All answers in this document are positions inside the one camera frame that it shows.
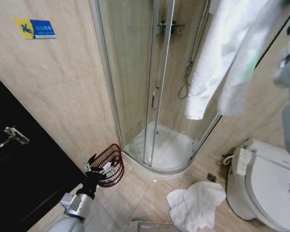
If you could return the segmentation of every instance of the sticker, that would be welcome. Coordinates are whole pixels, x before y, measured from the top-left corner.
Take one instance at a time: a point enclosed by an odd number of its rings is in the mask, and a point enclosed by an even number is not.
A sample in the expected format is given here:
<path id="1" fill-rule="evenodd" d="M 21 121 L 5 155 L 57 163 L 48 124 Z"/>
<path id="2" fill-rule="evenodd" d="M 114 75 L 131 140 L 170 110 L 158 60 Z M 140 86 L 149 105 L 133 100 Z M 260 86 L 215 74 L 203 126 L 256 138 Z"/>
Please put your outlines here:
<path id="1" fill-rule="evenodd" d="M 56 38 L 50 21 L 15 18 L 14 22 L 18 25 L 25 39 Z"/>

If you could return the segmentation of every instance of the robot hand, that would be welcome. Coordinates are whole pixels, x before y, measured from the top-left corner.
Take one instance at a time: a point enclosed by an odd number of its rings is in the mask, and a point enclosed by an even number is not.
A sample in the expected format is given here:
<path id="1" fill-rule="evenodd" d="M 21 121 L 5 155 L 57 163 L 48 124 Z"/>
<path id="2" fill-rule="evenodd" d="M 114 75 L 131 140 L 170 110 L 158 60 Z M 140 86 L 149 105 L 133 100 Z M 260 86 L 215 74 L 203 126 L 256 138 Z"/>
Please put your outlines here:
<path id="1" fill-rule="evenodd" d="M 87 179 L 81 189 L 77 191 L 76 194 L 82 193 L 86 194 L 92 199 L 95 197 L 95 192 L 97 185 L 100 180 L 104 180 L 106 178 L 106 174 L 103 174 L 103 168 L 96 168 L 91 167 L 90 163 L 93 163 L 94 159 L 96 157 L 96 154 L 94 154 L 93 157 L 91 157 L 87 163 L 85 163 L 85 174 L 87 176 Z"/>

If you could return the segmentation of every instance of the red basket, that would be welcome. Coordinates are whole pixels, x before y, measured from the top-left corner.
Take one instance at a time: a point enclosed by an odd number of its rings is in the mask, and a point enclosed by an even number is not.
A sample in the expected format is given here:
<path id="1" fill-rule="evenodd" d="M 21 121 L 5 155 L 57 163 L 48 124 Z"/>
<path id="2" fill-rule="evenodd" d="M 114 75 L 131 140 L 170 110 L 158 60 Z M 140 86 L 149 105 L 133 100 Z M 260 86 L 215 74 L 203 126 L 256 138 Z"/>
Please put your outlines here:
<path id="1" fill-rule="evenodd" d="M 121 150 L 117 144 L 110 145 L 105 151 L 98 155 L 91 166 L 103 168 L 108 162 L 112 162 L 115 158 L 114 173 L 104 180 L 100 180 L 98 185 L 104 188 L 111 187 L 117 184 L 124 175 L 124 163 L 122 161 Z"/>

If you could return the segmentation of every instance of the toilet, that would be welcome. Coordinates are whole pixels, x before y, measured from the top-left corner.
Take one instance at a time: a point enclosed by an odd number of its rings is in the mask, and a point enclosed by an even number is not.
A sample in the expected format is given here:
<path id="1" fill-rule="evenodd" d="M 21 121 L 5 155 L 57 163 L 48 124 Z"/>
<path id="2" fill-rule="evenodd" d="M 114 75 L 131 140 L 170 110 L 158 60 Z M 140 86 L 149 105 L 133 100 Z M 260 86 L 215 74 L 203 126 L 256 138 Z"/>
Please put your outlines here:
<path id="1" fill-rule="evenodd" d="M 249 139 L 234 152 L 227 200 L 244 220 L 257 218 L 277 231 L 290 231 L 290 154 Z"/>

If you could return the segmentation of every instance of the chrome handle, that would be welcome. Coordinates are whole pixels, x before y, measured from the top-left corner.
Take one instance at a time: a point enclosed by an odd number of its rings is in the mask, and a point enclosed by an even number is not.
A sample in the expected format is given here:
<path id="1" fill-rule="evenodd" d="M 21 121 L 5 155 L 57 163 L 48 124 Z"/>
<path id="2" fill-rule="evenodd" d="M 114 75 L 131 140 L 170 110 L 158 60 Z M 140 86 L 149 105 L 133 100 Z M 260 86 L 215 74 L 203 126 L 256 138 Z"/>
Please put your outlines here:
<path id="1" fill-rule="evenodd" d="M 24 136 L 22 133 L 20 133 L 18 130 L 16 130 L 14 127 L 6 127 L 4 130 L 5 133 L 9 135 L 9 138 L 0 144 L 0 148 L 6 145 L 8 142 L 10 142 L 12 139 L 16 139 L 21 144 L 27 144 L 29 143 L 29 139 Z"/>
<path id="2" fill-rule="evenodd" d="M 159 86 L 156 86 L 156 88 L 155 88 L 155 90 L 154 90 L 154 92 L 153 92 L 153 98 L 152 98 L 152 100 L 151 100 L 151 109 L 153 110 L 153 111 L 155 111 L 156 110 L 156 108 L 154 107 L 154 105 L 155 105 L 155 95 L 156 95 L 156 92 L 159 90 Z"/>

